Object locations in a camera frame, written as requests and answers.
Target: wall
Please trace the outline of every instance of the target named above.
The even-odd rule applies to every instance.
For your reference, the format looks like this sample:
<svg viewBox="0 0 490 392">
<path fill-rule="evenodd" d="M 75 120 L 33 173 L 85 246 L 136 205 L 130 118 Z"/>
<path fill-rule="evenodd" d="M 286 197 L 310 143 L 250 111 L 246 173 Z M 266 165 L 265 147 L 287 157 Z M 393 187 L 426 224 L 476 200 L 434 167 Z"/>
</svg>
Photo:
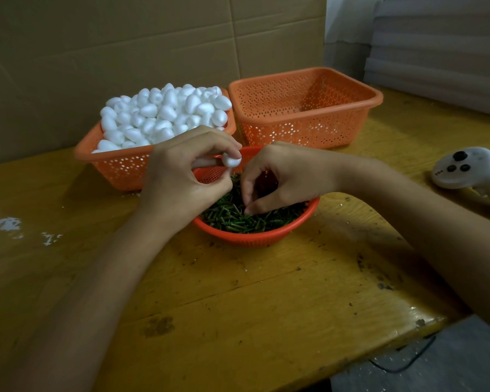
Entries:
<svg viewBox="0 0 490 392">
<path fill-rule="evenodd" d="M 366 82 L 490 113 L 490 0 L 385 0 Z"/>
<path fill-rule="evenodd" d="M 0 162 L 75 145 L 105 100 L 321 65 L 326 0 L 0 0 Z"/>
<path fill-rule="evenodd" d="M 327 0 L 323 64 L 362 79 L 370 53 L 373 11 L 383 0 Z"/>
</svg>

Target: hand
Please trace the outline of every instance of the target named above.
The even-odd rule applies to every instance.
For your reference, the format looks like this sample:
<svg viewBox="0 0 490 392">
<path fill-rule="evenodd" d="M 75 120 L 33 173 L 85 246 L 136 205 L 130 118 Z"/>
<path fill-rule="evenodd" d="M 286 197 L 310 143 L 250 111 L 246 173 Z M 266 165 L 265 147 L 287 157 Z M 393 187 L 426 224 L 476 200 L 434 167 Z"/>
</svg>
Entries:
<svg viewBox="0 0 490 392">
<path fill-rule="evenodd" d="M 340 152 L 274 142 L 250 160 L 241 175 L 245 213 L 266 213 L 332 191 L 345 191 L 348 171 L 363 160 Z M 272 194 L 254 200 L 255 180 L 266 170 L 274 172 L 278 188 Z"/>
<path fill-rule="evenodd" d="M 232 136 L 207 126 L 155 145 L 138 211 L 175 234 L 232 189 L 230 169 L 211 184 L 199 183 L 192 169 L 221 166 L 220 159 L 204 156 L 226 152 L 240 158 L 240 149 Z"/>
</svg>

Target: rectangular basket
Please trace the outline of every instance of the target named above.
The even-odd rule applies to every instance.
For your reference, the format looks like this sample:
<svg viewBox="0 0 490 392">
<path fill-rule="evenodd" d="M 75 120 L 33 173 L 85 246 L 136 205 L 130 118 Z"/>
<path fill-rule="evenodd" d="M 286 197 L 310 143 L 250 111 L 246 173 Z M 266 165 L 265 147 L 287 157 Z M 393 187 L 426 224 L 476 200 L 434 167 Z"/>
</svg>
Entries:
<svg viewBox="0 0 490 392">
<path fill-rule="evenodd" d="M 222 88 L 222 93 L 229 96 Z M 236 131 L 236 123 L 232 109 L 227 111 L 227 124 L 224 132 L 232 135 Z M 103 138 L 103 131 L 98 122 L 75 147 L 75 158 L 91 163 L 111 184 L 120 191 L 141 190 L 147 167 L 147 158 L 152 146 L 133 147 L 123 150 L 97 152 L 98 142 Z"/>
<path fill-rule="evenodd" d="M 237 120 L 252 146 L 275 140 L 314 148 L 353 142 L 368 110 L 383 94 L 327 67 L 314 67 L 229 85 Z"/>
</svg>

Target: cardboard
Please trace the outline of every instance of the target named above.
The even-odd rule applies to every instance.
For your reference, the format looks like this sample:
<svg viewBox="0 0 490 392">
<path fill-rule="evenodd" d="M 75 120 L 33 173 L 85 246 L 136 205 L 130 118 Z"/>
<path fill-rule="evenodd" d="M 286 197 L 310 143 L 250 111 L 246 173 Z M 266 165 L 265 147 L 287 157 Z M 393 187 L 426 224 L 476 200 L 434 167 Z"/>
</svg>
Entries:
<svg viewBox="0 0 490 392">
<path fill-rule="evenodd" d="M 73 146 L 105 101 L 320 66 L 326 0 L 0 0 L 0 162 Z"/>
</svg>

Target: black cable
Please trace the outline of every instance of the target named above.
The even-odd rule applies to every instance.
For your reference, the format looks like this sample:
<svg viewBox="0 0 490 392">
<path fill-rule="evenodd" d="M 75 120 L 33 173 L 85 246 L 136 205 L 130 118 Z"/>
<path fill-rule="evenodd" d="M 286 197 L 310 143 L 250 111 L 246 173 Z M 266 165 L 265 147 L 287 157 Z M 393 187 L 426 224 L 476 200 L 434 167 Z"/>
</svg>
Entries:
<svg viewBox="0 0 490 392">
<path fill-rule="evenodd" d="M 430 346 L 434 343 L 434 341 L 436 340 L 436 336 L 432 336 L 432 338 L 430 338 L 430 341 L 428 343 L 426 343 L 426 345 L 423 347 L 422 350 L 420 350 L 411 360 L 410 362 L 408 362 L 405 366 L 399 368 L 399 369 L 386 369 L 384 368 L 383 366 L 380 366 L 379 364 L 375 363 L 373 360 L 369 360 L 369 362 L 372 363 L 372 365 L 374 365 L 375 367 L 377 367 L 378 369 L 381 369 L 381 370 L 384 370 L 386 371 L 387 373 L 390 373 L 390 374 L 399 374 L 401 372 L 404 372 L 406 369 L 408 369 L 410 366 L 412 366 L 414 364 L 414 362 L 416 360 L 418 360 L 425 352 L 428 348 L 430 348 Z"/>
</svg>

